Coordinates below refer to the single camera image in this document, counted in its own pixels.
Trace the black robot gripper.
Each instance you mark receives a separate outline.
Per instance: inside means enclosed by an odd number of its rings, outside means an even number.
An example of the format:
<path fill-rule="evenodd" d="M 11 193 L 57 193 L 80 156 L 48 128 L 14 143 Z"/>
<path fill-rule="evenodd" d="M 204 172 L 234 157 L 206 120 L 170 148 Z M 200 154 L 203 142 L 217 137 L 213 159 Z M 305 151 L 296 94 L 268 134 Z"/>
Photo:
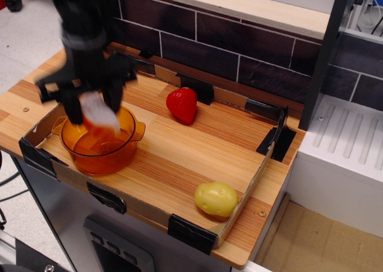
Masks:
<path fill-rule="evenodd" d="M 125 83 L 136 77 L 138 62 L 128 55 L 113 52 L 108 57 L 101 50 L 65 49 L 62 68 L 37 81 L 42 102 L 62 103 L 73 124 L 82 124 L 80 95 L 88 91 L 101 92 L 105 104 L 118 112 Z"/>

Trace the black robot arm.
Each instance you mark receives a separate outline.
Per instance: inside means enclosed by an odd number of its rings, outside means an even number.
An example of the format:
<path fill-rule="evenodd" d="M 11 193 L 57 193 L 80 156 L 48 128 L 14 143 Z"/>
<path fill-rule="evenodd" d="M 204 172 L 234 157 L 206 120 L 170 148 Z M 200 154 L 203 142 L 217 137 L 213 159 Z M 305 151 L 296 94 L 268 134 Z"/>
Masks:
<path fill-rule="evenodd" d="M 114 53 L 104 56 L 117 34 L 113 14 L 116 0 L 53 0 L 61 17 L 61 40 L 66 63 L 36 82 L 42 102 L 61 103 L 74 124 L 83 122 L 80 95 L 100 91 L 113 112 L 119 110 L 126 81 L 136 78 L 137 62 Z"/>

